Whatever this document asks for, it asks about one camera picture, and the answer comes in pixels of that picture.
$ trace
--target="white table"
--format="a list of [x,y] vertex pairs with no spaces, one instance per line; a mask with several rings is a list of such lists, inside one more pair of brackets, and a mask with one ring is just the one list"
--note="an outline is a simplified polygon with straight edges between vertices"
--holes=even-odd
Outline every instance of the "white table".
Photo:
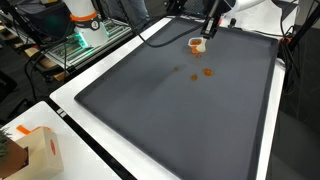
[[53,180],[119,180],[121,179],[45,102],[40,102],[5,125],[11,138],[24,135],[18,125],[32,130],[38,126],[51,128],[58,137],[64,171]]
[[[290,16],[290,24],[293,25],[295,13],[291,13]],[[169,21],[170,19],[162,19],[161,21],[150,27],[148,30],[146,30],[142,34],[142,36],[145,38],[149,38],[164,25],[166,25]],[[141,43],[142,41],[138,37],[132,39],[107,57],[103,58],[97,64],[74,78],[72,81],[52,93],[50,95],[50,98],[55,103],[57,103],[82,128],[84,128],[87,133],[89,133],[106,151],[108,151],[115,159],[117,159],[117,161],[120,162],[137,179],[178,179],[178,177],[163,168],[138,148],[133,146],[125,138],[102,123],[99,119],[86,111],[74,100],[74,97],[81,90],[83,90],[86,86],[88,86],[95,79],[101,76],[109,68],[123,59]],[[258,173],[256,178],[258,180],[265,179],[268,168],[272,139],[285,74],[281,62],[281,60],[278,60],[278,62],[276,63],[274,76],[272,79],[270,98],[268,102],[269,105],[266,115]]]

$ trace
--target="orange sticker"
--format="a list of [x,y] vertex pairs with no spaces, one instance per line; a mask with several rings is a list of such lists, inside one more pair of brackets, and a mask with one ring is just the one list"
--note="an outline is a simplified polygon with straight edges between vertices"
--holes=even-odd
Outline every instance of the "orange sticker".
[[53,155],[56,155],[56,147],[55,147],[52,139],[50,140],[50,144],[51,144],[51,151],[52,151]]
[[19,125],[16,129],[17,129],[18,131],[20,131],[21,133],[23,133],[23,134],[25,134],[25,135],[28,135],[28,134],[30,134],[31,132],[33,132],[33,131],[35,131],[35,130],[37,130],[37,129],[39,129],[39,128],[45,128],[45,129],[51,131],[51,129],[48,128],[48,127],[46,127],[46,126],[38,126],[37,128],[35,128],[35,129],[33,129],[32,131],[30,131],[30,130],[26,129],[25,127],[23,127],[22,125]]

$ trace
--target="black cable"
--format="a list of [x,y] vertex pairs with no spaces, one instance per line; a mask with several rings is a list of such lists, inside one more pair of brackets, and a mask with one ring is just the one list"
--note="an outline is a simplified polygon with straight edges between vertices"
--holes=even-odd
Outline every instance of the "black cable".
[[[40,54],[39,57],[35,60],[35,63],[33,64],[32,68],[31,68],[31,71],[30,71],[30,76],[29,76],[29,74],[28,74],[27,68],[28,68],[28,64],[29,64],[29,63],[31,62],[31,60],[33,59],[33,58],[32,58],[33,56],[30,57],[30,58],[28,59],[28,61],[26,62],[26,64],[25,64],[24,71],[25,71],[25,74],[26,74],[26,76],[27,76],[27,78],[28,78],[28,81],[29,81],[29,83],[30,83],[30,85],[31,85],[32,95],[33,95],[33,98],[34,98],[34,100],[35,100],[36,102],[38,102],[38,99],[37,99],[36,91],[35,91],[35,90],[39,91],[39,92],[42,93],[42,94],[46,94],[46,93],[43,93],[40,89],[38,89],[37,86],[35,85],[34,81],[33,81],[33,71],[34,71],[34,69],[35,69],[35,66],[36,66],[36,64],[37,64],[40,60],[42,60],[41,58],[42,58],[50,49],[54,48],[57,44],[60,43],[60,41],[65,40],[65,38],[66,38],[66,36],[67,36],[67,34],[68,34],[69,30],[70,30],[70,24],[71,24],[71,23],[69,22],[68,28],[67,28],[65,34],[63,35],[63,38],[61,38],[61,40],[58,40],[58,41],[56,41],[56,42],[51,43],[50,47],[47,47],[47,49],[46,49],[44,52],[42,52],[42,51],[39,52],[39,53],[41,53],[41,54]],[[64,68],[64,70],[65,70],[65,73],[66,73],[66,56],[65,56],[65,68]]]
[[63,72],[63,83],[65,83],[66,76],[67,76],[67,46],[66,43],[63,43],[64,46],[64,72]]
[[256,30],[254,30],[253,32],[256,32],[256,33],[259,33],[259,34],[263,34],[263,35],[267,35],[267,36],[283,37],[283,35],[280,35],[280,34],[270,34],[270,33],[262,32],[262,31],[256,31]]
[[288,40],[289,37],[289,31],[293,28],[291,26],[287,32],[284,32],[283,29],[283,21],[284,17],[283,14],[284,12],[288,11],[288,8],[297,0],[291,1],[282,11],[281,13],[281,18],[280,18],[280,28],[281,28],[281,33],[283,35],[283,39],[280,40],[279,42],[279,57],[284,61],[285,67],[286,67],[286,72],[285,72],[285,78],[284,78],[284,87],[283,87],[283,94],[284,95],[290,95],[294,91],[294,72],[296,73],[297,77],[300,78],[300,62],[299,65],[297,65],[294,61],[292,52],[290,48],[288,47],[288,43],[290,42]]
[[176,41],[177,39],[179,39],[179,38],[181,38],[181,37],[183,37],[183,36],[185,36],[185,35],[187,35],[187,34],[189,34],[189,33],[191,33],[191,32],[196,31],[197,29],[203,27],[203,25],[204,25],[205,23],[206,23],[206,22],[200,23],[200,24],[197,25],[196,27],[194,27],[194,28],[192,28],[192,29],[190,29],[190,30],[188,30],[188,31],[185,31],[185,32],[179,34],[178,36],[172,38],[171,40],[169,40],[169,41],[167,41],[167,42],[165,42],[165,43],[162,43],[162,44],[156,44],[156,45],[150,44],[149,42],[147,42],[147,40],[145,40],[145,39],[140,35],[140,33],[138,33],[138,36],[139,36],[140,39],[141,39],[146,45],[148,45],[149,47],[152,47],[152,48],[160,48],[160,47],[163,47],[163,46],[166,46],[166,45],[168,45],[168,44],[173,43],[173,42]]
[[32,90],[33,99],[34,99],[35,102],[38,102],[35,88],[34,88],[34,86],[33,86],[33,84],[32,84],[31,78],[30,78],[30,76],[29,76],[29,74],[28,74],[28,64],[31,62],[33,56],[31,56],[31,57],[28,59],[28,61],[26,62],[26,64],[24,65],[24,73],[25,73],[25,75],[27,76],[27,79],[28,79],[28,81],[29,81],[29,83],[30,83],[30,85],[31,85],[31,90]]
[[312,4],[311,4],[311,6],[310,6],[310,8],[309,8],[309,11],[308,11],[308,14],[307,14],[307,17],[306,17],[306,21],[307,21],[307,19],[308,19],[309,16],[310,16],[310,13],[311,13],[311,11],[312,11],[312,8],[313,8],[315,2],[316,2],[316,1],[312,1]]
[[19,4],[16,4],[15,6],[19,6],[19,5],[33,5],[33,4],[40,4],[40,3],[19,3]]
[[297,48],[298,48],[298,63],[299,63],[299,71],[301,72],[301,68],[302,68],[302,58],[301,58],[300,43],[298,43]]
[[34,80],[33,80],[33,71],[34,71],[36,65],[37,65],[41,60],[43,60],[42,57],[43,57],[46,53],[48,53],[48,51],[49,51],[50,49],[52,49],[53,47],[50,47],[50,48],[48,48],[47,50],[45,50],[44,52],[42,52],[41,55],[37,58],[37,60],[35,60],[35,62],[33,63],[32,68],[31,68],[31,70],[30,70],[30,79],[31,79],[31,84],[32,84],[32,86],[34,87],[35,90],[37,90],[37,91],[38,91],[39,93],[41,93],[41,94],[44,94],[45,96],[48,96],[48,95],[47,95],[47,92],[42,92],[42,91],[35,85],[35,83],[34,83]]
[[135,32],[135,33],[140,37],[140,39],[141,39],[146,45],[148,45],[149,47],[152,47],[152,48],[159,48],[159,47],[163,47],[163,46],[169,45],[170,43],[176,41],[177,39],[179,39],[179,38],[181,38],[181,37],[183,37],[183,36],[185,36],[185,35],[193,32],[193,31],[196,31],[197,29],[203,27],[203,25],[207,22],[207,21],[205,21],[205,22],[203,22],[203,23],[200,23],[200,24],[197,25],[196,27],[194,27],[194,28],[192,28],[192,29],[190,29],[190,30],[188,30],[188,31],[185,31],[185,32],[181,33],[180,35],[172,38],[171,40],[169,40],[169,41],[167,41],[167,42],[165,42],[165,43],[153,45],[153,44],[150,44],[149,42],[147,42],[147,41],[141,36],[139,30],[137,30],[137,28],[133,25],[133,23],[131,22],[131,20],[130,20],[130,18],[129,18],[129,16],[128,16],[128,14],[127,14],[127,12],[126,12],[126,10],[125,10],[125,8],[124,8],[124,5],[122,4],[121,0],[118,0],[118,4],[119,4],[119,7],[120,7],[120,9],[121,9],[121,11],[122,11],[123,16],[125,17],[125,19],[126,19],[126,21],[128,22],[129,26],[132,28],[133,32]]
[[23,42],[22,39],[21,39],[20,33],[19,33],[19,31],[18,31],[18,28],[17,28],[17,26],[16,26],[16,21],[15,21],[14,19],[12,19],[12,26],[14,27],[14,30],[16,31],[17,36],[18,36],[18,38],[20,39],[20,41]]
[[288,8],[294,3],[296,2],[297,0],[293,0],[291,1],[284,9],[283,11],[281,12],[281,17],[280,17],[280,28],[281,28],[281,32],[282,32],[282,35],[283,35],[283,38],[287,38],[286,34],[284,33],[284,30],[283,30],[283,21],[284,21],[284,17],[283,17],[283,12],[286,12],[288,11]]
[[[307,21],[307,19],[309,18],[309,16],[310,16],[310,14],[311,14],[311,11],[312,11],[313,6],[314,6],[315,3],[318,3],[318,6],[320,5],[320,2],[319,2],[319,1],[317,1],[317,0],[313,0],[313,1],[312,1],[312,4],[311,4],[311,6],[310,6],[310,8],[309,8],[309,11],[308,11],[308,14],[307,14],[307,17],[306,17],[306,21]],[[312,24],[312,26],[314,26],[314,25],[318,22],[318,20],[319,20],[319,18]]]

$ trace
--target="green light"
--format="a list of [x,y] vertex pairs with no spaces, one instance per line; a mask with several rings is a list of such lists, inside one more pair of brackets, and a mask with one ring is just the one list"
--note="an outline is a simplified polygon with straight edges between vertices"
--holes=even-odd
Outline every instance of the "green light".
[[110,33],[107,31],[106,27],[104,26],[104,24],[101,23],[101,26],[103,28],[103,30],[106,32],[107,35],[109,35]]
[[79,38],[79,44],[80,44],[80,46],[83,47],[83,48],[89,47],[89,45],[88,45],[88,43],[86,42],[86,40],[84,39],[83,35],[82,35],[81,33],[78,33],[77,35],[80,36],[80,38]]
[[88,55],[92,54],[93,53],[93,50],[90,49],[89,51],[87,51]]
[[55,16],[49,16],[46,18],[46,25],[50,28],[56,28],[61,26],[61,21]]

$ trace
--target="floor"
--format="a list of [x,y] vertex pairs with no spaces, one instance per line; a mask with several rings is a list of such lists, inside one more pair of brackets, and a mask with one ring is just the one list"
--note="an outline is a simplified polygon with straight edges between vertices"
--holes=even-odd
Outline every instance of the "floor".
[[[150,16],[165,12],[163,1],[146,0]],[[296,20],[301,25],[312,0],[300,0],[300,12]],[[320,22],[315,24],[300,43],[302,62],[301,78],[296,79],[295,91],[281,100],[276,132],[270,157],[268,180],[317,180],[320,179]],[[17,89],[0,103],[0,119],[7,120],[9,112],[23,98],[32,100],[30,85],[23,67],[26,58],[10,47],[0,49],[0,69],[18,83]],[[36,84],[46,92],[52,92],[61,83],[45,83],[34,73]],[[22,107],[22,113],[28,107]]]

